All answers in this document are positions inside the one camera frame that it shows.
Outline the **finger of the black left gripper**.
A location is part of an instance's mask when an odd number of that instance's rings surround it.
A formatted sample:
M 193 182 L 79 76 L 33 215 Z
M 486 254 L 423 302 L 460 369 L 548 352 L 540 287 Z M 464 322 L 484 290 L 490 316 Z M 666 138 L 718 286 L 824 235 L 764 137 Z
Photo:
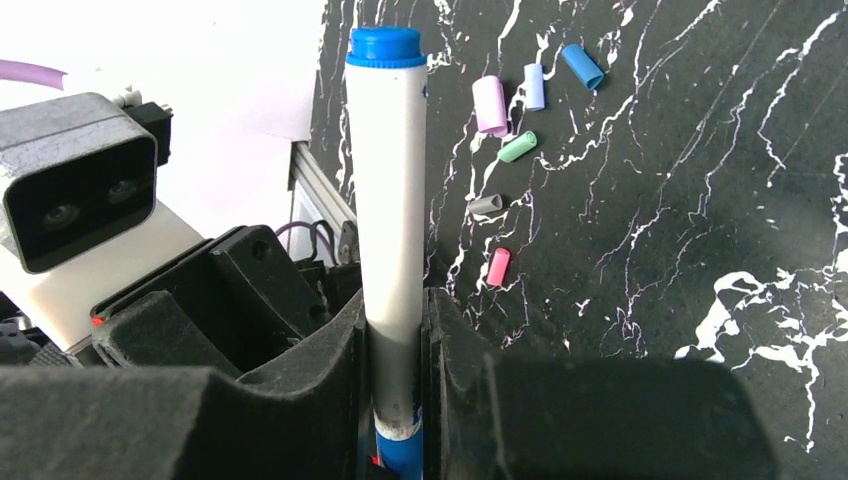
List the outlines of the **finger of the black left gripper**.
M 92 344 L 110 367 L 200 366 L 238 377 L 330 318 L 267 226 L 204 240 L 92 310 Z

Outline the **small pink marker cap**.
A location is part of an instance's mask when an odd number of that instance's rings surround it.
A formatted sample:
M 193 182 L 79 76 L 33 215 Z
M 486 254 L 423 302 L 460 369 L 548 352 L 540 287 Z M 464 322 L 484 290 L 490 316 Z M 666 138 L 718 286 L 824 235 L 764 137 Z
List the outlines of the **small pink marker cap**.
M 487 285 L 492 287 L 501 287 L 503 285 L 511 257 L 511 252 L 506 248 L 498 247 L 494 250 L 486 276 Z

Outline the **small dark grey marker cap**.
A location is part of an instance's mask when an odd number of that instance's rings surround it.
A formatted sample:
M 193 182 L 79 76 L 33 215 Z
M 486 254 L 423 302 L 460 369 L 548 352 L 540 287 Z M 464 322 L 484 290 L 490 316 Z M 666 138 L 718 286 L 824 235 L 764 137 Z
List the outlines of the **small dark grey marker cap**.
M 504 198 L 501 194 L 493 194 L 472 200 L 468 206 L 468 212 L 472 215 L 489 215 L 499 212 L 504 208 Z

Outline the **small lavender marker cap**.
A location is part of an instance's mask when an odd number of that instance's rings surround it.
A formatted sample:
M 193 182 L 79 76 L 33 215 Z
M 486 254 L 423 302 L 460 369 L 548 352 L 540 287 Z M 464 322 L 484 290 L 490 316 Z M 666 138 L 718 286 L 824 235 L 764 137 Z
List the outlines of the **small lavender marker cap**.
M 546 107 L 544 69 L 539 63 L 524 66 L 525 109 L 539 111 Z

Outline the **small light blue marker cap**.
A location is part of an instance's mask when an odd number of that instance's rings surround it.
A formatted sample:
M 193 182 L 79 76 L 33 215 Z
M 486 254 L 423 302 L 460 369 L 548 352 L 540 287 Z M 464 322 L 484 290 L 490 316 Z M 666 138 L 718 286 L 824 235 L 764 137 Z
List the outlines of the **small light blue marker cap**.
M 604 71 L 580 45 L 569 44 L 565 46 L 561 56 L 586 89 L 594 91 L 604 80 Z

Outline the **small green marker cap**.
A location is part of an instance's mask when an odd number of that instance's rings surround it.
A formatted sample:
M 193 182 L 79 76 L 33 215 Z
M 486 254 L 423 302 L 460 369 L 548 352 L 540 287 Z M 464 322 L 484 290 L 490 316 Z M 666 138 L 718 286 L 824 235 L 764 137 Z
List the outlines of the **small green marker cap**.
M 497 159 L 505 163 L 512 163 L 535 149 L 537 145 L 536 134 L 533 131 L 526 131 L 505 144 L 497 152 Z

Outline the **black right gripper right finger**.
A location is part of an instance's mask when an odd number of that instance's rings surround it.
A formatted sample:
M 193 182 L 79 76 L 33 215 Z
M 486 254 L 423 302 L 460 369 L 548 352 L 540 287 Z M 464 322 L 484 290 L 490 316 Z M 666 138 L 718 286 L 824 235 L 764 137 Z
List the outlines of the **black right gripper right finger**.
M 427 479 L 772 479 L 740 382 L 700 360 L 501 351 L 425 293 Z

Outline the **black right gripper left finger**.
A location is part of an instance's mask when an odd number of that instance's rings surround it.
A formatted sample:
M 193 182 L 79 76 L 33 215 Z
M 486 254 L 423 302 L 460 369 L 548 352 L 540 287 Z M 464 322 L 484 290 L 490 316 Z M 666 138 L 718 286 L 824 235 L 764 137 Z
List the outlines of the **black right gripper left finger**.
M 5 367 L 5 479 L 357 479 L 363 301 L 261 367 Z

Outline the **pink highlighter cap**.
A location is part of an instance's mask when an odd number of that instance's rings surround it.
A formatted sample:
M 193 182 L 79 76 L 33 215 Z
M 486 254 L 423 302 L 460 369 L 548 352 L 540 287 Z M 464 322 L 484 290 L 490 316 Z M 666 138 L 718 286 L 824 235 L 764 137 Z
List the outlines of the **pink highlighter cap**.
M 478 131 L 496 138 L 508 133 L 503 85 L 494 75 L 487 75 L 472 84 L 474 113 Z

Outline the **white marker dark blue cap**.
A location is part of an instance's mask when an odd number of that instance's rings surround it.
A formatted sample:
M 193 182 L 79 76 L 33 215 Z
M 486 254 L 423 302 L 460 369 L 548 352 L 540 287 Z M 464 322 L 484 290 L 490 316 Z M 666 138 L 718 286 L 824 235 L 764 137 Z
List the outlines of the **white marker dark blue cap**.
M 345 62 L 376 443 L 402 479 L 423 476 L 427 58 L 408 27 L 361 27 Z

